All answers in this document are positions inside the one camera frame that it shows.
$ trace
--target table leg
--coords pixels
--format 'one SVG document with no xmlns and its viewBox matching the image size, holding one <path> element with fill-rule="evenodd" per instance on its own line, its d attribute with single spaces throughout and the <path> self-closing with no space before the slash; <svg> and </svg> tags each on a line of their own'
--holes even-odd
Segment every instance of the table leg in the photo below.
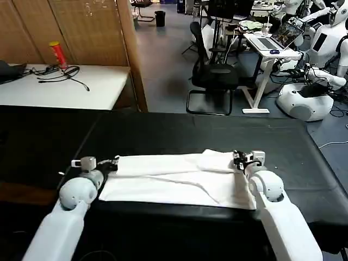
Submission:
<svg viewBox="0 0 348 261">
<path fill-rule="evenodd" d="M 274 64 L 274 59 L 270 60 L 267 62 L 266 69 L 263 73 L 263 79 L 261 81 L 260 86 L 257 89 L 255 98 L 253 99 L 251 95 L 249 94 L 248 88 L 246 86 L 242 86 L 241 89 L 251 107 L 251 109 L 243 109 L 244 114 L 268 114 L 270 111 L 268 109 L 259 109 L 259 103 L 262 97 L 262 94 L 265 90 L 266 84 L 269 81 L 271 72 L 272 72 L 272 67 Z"/>
<path fill-rule="evenodd" d="M 219 25 L 220 25 L 220 21 L 219 20 L 215 20 L 215 28 L 214 28 L 214 38 L 213 38 L 213 48 L 216 48 L 216 42 L 218 41 L 219 38 Z"/>
<path fill-rule="evenodd" d="M 254 83 L 257 78 L 257 74 L 259 73 L 261 63 L 262 63 L 263 56 L 259 54 L 259 59 L 257 60 L 254 75 L 252 76 L 252 82 Z"/>
</svg>

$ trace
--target white towel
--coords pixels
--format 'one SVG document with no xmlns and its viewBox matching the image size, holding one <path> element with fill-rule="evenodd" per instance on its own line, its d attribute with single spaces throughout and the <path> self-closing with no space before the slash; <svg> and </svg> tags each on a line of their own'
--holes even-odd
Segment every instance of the white towel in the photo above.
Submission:
<svg viewBox="0 0 348 261">
<path fill-rule="evenodd" d="M 230 168 L 232 153 L 120 157 L 99 199 L 256 209 L 245 176 Z"/>
</svg>

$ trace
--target wall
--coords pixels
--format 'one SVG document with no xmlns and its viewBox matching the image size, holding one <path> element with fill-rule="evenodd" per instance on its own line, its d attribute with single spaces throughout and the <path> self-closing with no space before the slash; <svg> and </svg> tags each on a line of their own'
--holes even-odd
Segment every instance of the wall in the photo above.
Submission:
<svg viewBox="0 0 348 261">
<path fill-rule="evenodd" d="M 129 0 L 117 1 L 122 10 L 114 0 L 0 0 L 0 59 L 55 64 L 48 43 L 59 41 L 69 64 L 130 66 L 134 90 L 122 93 L 119 104 L 136 99 L 147 111 Z"/>
</svg>

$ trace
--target pringles can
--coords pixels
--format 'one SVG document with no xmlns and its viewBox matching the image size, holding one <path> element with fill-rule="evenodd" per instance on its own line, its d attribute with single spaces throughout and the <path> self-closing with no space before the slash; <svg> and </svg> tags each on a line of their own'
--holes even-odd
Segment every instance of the pringles can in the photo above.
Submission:
<svg viewBox="0 0 348 261">
<path fill-rule="evenodd" d="M 56 56 L 57 61 L 59 62 L 60 68 L 66 69 L 67 68 L 66 59 L 64 57 L 63 50 L 61 49 L 59 42 L 58 41 L 50 42 L 49 46 L 52 48 L 54 55 Z"/>
</svg>

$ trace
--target floor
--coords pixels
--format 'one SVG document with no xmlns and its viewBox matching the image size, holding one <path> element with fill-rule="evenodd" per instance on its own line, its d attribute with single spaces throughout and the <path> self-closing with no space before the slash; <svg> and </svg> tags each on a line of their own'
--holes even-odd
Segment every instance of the floor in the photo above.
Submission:
<svg viewBox="0 0 348 261">
<path fill-rule="evenodd" d="M 187 51 L 181 53 L 191 44 L 189 29 L 192 16 L 178 14 L 176 5 L 153 4 L 142 9 L 143 15 L 154 15 L 157 10 L 166 12 L 165 27 L 157 28 L 155 21 L 152 23 L 135 23 L 138 48 L 141 60 L 141 72 L 144 79 L 144 89 L 150 112 L 161 113 L 186 113 L 186 99 L 189 90 L 197 89 L 189 78 L 192 67 L 197 59 L 197 53 Z M 257 56 L 246 53 L 240 56 L 240 62 L 248 71 L 253 71 Z M 256 117 L 287 117 L 275 105 L 276 93 L 268 94 L 260 102 L 260 108 L 268 108 L 269 115 L 252 115 Z M 207 105 L 203 97 L 192 100 L 195 104 L 207 110 L 219 110 L 213 105 Z M 348 106 L 335 103 L 341 109 L 348 110 Z M 241 91 L 236 91 L 233 98 L 233 111 L 231 115 L 243 115 L 241 109 L 248 108 L 248 104 Z M 327 115 L 324 120 L 307 124 L 308 131 L 318 146 L 331 141 L 348 140 L 348 116 L 334 117 Z M 331 145 L 321 151 L 336 173 L 342 185 L 348 191 L 348 144 Z M 324 260 L 341 260 L 339 256 L 324 253 Z"/>
</svg>

